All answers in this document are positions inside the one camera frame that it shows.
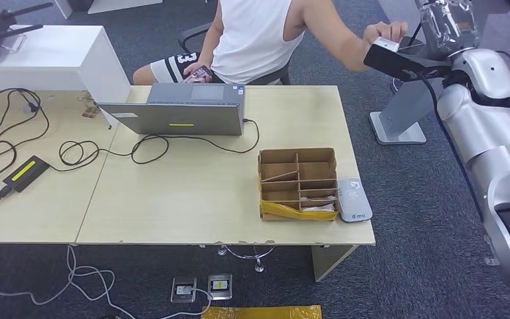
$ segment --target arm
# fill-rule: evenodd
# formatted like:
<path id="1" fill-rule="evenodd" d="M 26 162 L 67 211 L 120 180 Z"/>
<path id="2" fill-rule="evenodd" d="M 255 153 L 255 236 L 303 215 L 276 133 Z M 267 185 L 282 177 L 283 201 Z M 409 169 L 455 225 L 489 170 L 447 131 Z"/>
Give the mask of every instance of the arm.
<path id="1" fill-rule="evenodd" d="M 378 23 L 367 27 L 363 40 L 345 26 L 331 0 L 303 0 L 302 8 L 306 27 L 349 70 L 367 69 L 363 61 L 377 37 L 400 42 L 407 32 L 406 23 Z"/>
<path id="2" fill-rule="evenodd" d="M 189 65 L 183 72 L 189 74 L 198 70 L 202 66 L 210 68 L 212 61 L 214 60 L 214 49 L 220 43 L 220 37 L 224 33 L 224 23 L 222 22 L 222 7 L 220 1 L 218 1 L 218 9 L 216 10 L 216 17 L 212 22 L 212 25 L 208 29 L 206 36 L 204 37 L 204 44 L 199 57 L 199 61 Z"/>

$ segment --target cardboard box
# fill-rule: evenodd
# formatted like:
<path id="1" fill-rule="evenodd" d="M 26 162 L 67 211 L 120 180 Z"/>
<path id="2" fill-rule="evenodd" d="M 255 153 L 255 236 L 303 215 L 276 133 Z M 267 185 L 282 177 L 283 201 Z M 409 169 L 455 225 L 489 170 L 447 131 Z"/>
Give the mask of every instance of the cardboard box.
<path id="1" fill-rule="evenodd" d="M 336 166 L 333 148 L 261 151 L 261 218 L 334 221 L 340 208 Z M 329 204 L 335 211 L 304 211 Z"/>

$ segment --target number 3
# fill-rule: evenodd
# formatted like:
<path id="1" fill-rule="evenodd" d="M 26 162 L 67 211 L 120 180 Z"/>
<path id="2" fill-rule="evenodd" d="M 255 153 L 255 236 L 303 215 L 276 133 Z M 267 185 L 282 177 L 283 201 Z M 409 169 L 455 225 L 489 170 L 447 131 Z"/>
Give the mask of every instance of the number 3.
<path id="1" fill-rule="evenodd" d="M 186 62 L 193 62 L 193 61 L 196 61 L 197 60 L 197 54 L 196 53 L 191 53 L 191 54 L 188 54 L 188 55 L 179 55 L 177 57 L 177 61 L 179 62 L 179 64 L 183 64 L 183 63 L 186 63 Z"/>

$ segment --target white card reader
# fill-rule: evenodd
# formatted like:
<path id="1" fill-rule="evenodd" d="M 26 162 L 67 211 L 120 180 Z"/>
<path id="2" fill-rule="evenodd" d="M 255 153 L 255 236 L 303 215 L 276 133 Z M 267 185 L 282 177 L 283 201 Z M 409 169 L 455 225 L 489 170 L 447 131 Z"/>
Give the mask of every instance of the white card reader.
<path id="1" fill-rule="evenodd" d="M 341 204 L 340 216 L 344 222 L 355 223 L 373 218 L 373 210 L 360 179 L 342 179 L 337 184 Z"/>

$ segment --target yellow tape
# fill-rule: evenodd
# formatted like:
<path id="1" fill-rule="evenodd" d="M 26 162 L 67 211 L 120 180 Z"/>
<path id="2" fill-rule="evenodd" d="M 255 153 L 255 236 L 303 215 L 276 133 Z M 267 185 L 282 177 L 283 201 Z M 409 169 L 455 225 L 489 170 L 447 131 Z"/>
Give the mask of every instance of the yellow tape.
<path id="1" fill-rule="evenodd" d="M 190 123 L 169 123 L 169 126 L 194 126 L 194 124 L 190 124 Z"/>
<path id="2" fill-rule="evenodd" d="M 270 201 L 261 201 L 261 210 L 263 213 L 304 221 L 334 221 L 337 216 L 334 211 L 299 211 Z"/>
<path id="3" fill-rule="evenodd" d="M 26 165 L 25 168 L 21 169 L 20 172 L 14 175 L 13 178 L 11 178 L 11 180 L 16 181 L 17 179 L 19 179 L 24 173 L 26 173 L 30 169 L 30 167 L 33 167 L 34 164 L 36 164 L 35 161 L 31 161 L 30 163 L 28 163 L 28 165 Z"/>

